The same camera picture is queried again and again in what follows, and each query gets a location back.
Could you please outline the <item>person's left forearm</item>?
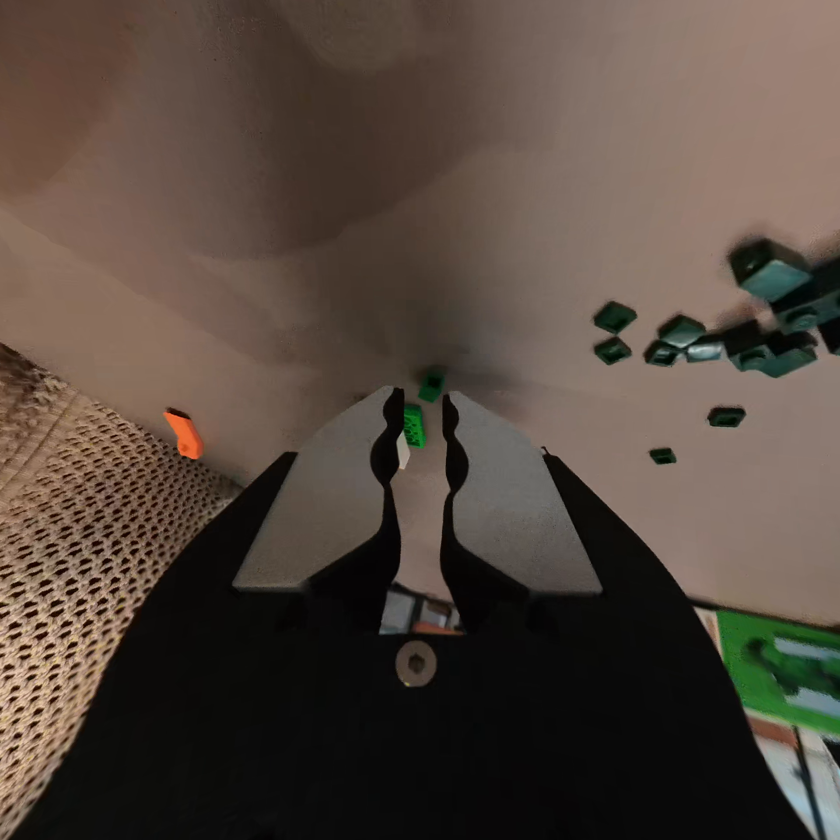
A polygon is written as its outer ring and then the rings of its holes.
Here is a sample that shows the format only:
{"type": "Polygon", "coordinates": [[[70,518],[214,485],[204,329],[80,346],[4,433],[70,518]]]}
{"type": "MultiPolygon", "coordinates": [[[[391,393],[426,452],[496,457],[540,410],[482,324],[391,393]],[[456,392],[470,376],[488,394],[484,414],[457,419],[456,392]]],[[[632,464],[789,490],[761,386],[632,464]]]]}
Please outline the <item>person's left forearm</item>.
{"type": "Polygon", "coordinates": [[[241,490],[2,345],[1,838],[153,585],[241,490]]]}

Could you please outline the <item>small orange plastic piece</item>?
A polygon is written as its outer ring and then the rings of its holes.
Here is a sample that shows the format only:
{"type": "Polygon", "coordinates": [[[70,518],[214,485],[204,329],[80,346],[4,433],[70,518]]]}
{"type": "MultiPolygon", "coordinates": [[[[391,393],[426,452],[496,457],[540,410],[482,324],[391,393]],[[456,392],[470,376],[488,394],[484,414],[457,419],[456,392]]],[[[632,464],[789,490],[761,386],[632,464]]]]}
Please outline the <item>small orange plastic piece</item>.
{"type": "Polygon", "coordinates": [[[191,460],[200,459],[204,453],[204,443],[192,418],[170,406],[165,409],[163,417],[175,435],[178,453],[191,460]]]}

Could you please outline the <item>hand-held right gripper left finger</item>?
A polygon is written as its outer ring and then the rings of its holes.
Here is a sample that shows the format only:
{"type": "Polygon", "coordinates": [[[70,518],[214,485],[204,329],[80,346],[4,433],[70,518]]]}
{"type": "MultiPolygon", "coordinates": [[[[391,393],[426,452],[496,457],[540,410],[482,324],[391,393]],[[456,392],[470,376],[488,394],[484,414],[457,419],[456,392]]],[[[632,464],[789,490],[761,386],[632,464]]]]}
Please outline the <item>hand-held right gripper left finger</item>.
{"type": "Polygon", "coordinates": [[[403,389],[386,385],[311,436],[251,543],[236,590],[300,590],[380,531],[401,468],[403,409],[403,389]]]}

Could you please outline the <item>green lego set box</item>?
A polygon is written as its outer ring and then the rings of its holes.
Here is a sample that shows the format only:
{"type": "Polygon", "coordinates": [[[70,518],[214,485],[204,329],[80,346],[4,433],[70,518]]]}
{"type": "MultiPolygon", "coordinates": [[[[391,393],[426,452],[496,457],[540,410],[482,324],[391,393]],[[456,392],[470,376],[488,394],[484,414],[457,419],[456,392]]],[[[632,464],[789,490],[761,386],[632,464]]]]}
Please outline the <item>green lego set box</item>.
{"type": "Polygon", "coordinates": [[[721,656],[742,704],[839,736],[839,635],[821,627],[717,612],[721,656]]]}

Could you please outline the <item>dark green lego piece pile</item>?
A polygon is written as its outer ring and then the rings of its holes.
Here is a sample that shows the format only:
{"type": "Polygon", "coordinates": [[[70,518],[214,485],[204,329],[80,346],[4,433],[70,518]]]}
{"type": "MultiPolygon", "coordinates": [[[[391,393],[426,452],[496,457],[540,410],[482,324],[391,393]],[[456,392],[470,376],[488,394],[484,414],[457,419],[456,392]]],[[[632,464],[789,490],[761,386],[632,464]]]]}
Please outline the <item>dark green lego piece pile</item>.
{"type": "Polygon", "coordinates": [[[810,264],[803,255],[769,238],[735,248],[728,264],[737,287],[767,307],[770,322],[752,318],[709,331],[677,314],[658,328],[643,361],[670,368],[679,361],[728,360],[739,372],[779,379],[812,364],[817,343],[838,355],[838,258],[810,264]]]}

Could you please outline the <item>green lego plate cream brick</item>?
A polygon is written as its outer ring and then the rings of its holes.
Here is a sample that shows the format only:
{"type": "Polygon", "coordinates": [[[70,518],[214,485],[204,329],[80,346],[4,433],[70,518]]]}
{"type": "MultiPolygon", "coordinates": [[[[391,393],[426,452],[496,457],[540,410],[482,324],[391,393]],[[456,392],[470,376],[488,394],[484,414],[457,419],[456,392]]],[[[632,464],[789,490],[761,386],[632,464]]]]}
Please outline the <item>green lego plate cream brick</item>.
{"type": "Polygon", "coordinates": [[[411,453],[416,449],[424,449],[426,441],[422,407],[406,403],[403,410],[403,430],[396,440],[398,468],[405,469],[411,453]]]}

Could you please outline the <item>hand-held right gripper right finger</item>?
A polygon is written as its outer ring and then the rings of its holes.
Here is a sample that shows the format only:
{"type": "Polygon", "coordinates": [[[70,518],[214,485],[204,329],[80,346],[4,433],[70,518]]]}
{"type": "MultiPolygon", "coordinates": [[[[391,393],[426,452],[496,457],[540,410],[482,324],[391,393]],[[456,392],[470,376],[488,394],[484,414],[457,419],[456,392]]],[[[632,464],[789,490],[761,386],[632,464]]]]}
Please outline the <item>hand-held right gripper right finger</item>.
{"type": "Polygon", "coordinates": [[[462,392],[446,395],[442,421],[456,546],[532,594],[600,595],[542,450],[462,392]]]}

